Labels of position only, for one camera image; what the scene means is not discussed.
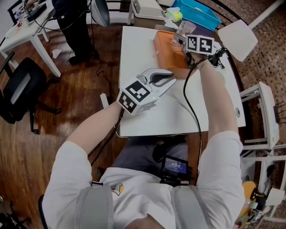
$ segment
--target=backpack strap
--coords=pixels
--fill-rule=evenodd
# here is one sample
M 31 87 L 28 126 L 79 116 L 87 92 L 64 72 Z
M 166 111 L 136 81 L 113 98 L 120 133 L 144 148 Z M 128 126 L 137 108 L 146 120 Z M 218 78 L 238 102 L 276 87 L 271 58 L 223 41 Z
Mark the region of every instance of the backpack strap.
M 81 190 L 75 216 L 76 229 L 112 229 L 114 209 L 110 186 L 93 185 Z
M 177 186 L 171 193 L 177 229 L 212 229 L 210 219 L 195 186 Z

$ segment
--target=white pole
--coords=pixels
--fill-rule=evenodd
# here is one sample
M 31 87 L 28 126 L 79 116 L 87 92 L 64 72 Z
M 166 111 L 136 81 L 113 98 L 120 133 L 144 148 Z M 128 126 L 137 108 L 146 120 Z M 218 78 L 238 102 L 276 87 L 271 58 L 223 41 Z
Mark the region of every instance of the white pole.
M 271 6 L 269 6 L 258 18 L 249 24 L 249 28 L 252 30 L 260 22 L 262 22 L 269 14 L 276 10 L 285 0 L 277 0 Z

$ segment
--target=blue basket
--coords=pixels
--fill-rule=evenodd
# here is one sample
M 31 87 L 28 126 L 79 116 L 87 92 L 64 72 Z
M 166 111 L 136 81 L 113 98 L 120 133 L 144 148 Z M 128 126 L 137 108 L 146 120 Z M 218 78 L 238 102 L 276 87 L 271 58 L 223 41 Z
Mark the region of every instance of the blue basket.
M 184 19 L 193 21 L 211 31 L 222 23 L 210 8 L 194 0 L 176 0 L 172 7 L 179 7 Z

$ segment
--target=shirt logo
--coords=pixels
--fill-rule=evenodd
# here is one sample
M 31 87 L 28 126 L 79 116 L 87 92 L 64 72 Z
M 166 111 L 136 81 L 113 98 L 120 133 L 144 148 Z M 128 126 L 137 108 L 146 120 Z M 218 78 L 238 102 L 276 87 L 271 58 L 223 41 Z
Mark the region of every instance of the shirt logo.
M 116 195 L 120 195 L 124 191 L 124 186 L 122 184 L 116 184 L 110 187 L 111 191 L 116 193 Z

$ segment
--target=device screen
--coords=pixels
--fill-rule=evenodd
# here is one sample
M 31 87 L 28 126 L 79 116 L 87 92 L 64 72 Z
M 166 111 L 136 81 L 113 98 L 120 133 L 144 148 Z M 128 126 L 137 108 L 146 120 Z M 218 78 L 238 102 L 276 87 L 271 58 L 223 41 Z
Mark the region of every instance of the device screen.
M 174 171 L 176 173 L 187 174 L 187 164 L 181 161 L 166 158 L 165 169 Z

